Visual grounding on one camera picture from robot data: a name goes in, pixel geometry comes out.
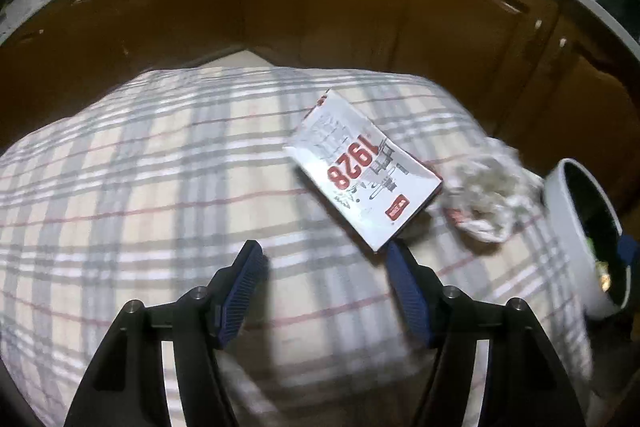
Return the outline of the white round trash bin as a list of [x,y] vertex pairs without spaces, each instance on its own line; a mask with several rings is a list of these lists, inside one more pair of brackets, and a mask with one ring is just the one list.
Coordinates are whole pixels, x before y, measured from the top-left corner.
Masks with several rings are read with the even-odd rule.
[[630,267],[617,256],[617,242],[626,233],[597,179],[564,158],[544,179],[542,197],[586,317],[601,321],[636,309],[639,256]]

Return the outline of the white red 1928 box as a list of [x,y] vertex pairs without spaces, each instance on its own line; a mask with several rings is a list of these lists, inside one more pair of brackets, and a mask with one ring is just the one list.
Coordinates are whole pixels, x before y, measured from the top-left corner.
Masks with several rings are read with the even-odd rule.
[[334,90],[294,130],[285,153],[379,251],[442,188],[442,178]]

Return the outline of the white crumpled paper ball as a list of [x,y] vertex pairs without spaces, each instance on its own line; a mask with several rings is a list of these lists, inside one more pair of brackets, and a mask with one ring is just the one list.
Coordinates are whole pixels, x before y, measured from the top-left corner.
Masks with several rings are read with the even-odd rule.
[[497,139],[442,170],[442,210],[461,233],[487,245],[506,242],[539,204],[542,179],[515,148]]

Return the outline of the plaid checkered tablecloth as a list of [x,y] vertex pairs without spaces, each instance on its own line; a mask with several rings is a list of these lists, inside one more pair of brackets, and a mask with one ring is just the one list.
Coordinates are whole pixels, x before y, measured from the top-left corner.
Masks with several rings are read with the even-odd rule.
[[444,172],[490,140],[434,82],[358,70],[147,72],[1,158],[1,356],[40,421],[63,424],[122,305],[170,303],[242,244],[269,257],[218,357],[244,426],[405,426],[433,355],[378,256],[283,147],[335,90]]

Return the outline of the brown wooden lower cabinets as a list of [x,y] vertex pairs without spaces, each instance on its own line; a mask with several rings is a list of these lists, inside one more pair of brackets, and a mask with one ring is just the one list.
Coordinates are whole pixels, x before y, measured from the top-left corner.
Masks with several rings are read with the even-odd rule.
[[1,142],[239,49],[431,79],[527,167],[574,158],[618,211],[639,205],[639,61],[578,0],[52,0],[2,44]]

